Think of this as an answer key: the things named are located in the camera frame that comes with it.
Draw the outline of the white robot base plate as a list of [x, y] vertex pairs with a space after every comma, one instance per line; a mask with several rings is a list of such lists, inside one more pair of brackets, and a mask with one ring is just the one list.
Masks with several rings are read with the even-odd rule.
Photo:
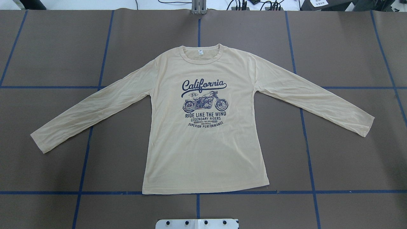
[[156, 229], [239, 229], [238, 219], [162, 219]]

